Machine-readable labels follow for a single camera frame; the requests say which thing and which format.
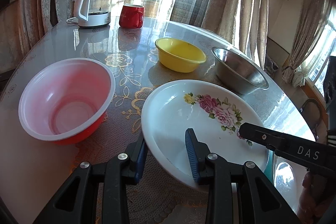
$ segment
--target electric kettle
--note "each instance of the electric kettle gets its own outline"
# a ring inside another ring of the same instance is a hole
[[[83,28],[107,25],[111,22],[111,0],[76,0],[73,14]]]

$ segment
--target red bowl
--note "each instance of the red bowl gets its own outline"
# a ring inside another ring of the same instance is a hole
[[[86,58],[62,60],[28,83],[21,95],[19,119],[36,139],[78,143],[101,124],[114,91],[114,76],[104,64]]]

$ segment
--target red mug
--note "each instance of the red mug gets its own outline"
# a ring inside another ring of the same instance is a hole
[[[143,6],[125,4],[121,10],[119,25],[126,29],[138,29],[143,24]]]

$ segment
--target silver pivot bolt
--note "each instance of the silver pivot bolt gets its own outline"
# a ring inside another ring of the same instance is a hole
[[[83,161],[83,162],[81,162],[81,164],[79,166],[80,166],[80,168],[85,169],[85,168],[88,168],[90,166],[90,163],[88,161]]]
[[[252,161],[248,161],[248,162],[246,163],[246,167],[247,167],[247,168],[250,168],[250,169],[253,169],[253,168],[255,168],[255,163],[252,162]]]
[[[118,159],[120,159],[120,160],[125,160],[125,159],[127,159],[127,157],[128,157],[128,155],[126,153],[120,153],[118,155]]]
[[[208,159],[209,160],[216,160],[218,158],[218,156],[215,153],[210,153],[208,155]]]

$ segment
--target kettle handle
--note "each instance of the kettle handle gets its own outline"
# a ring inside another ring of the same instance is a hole
[[[90,0],[76,0],[75,7],[73,9],[73,15],[78,19],[88,21],[89,19],[89,4]]]

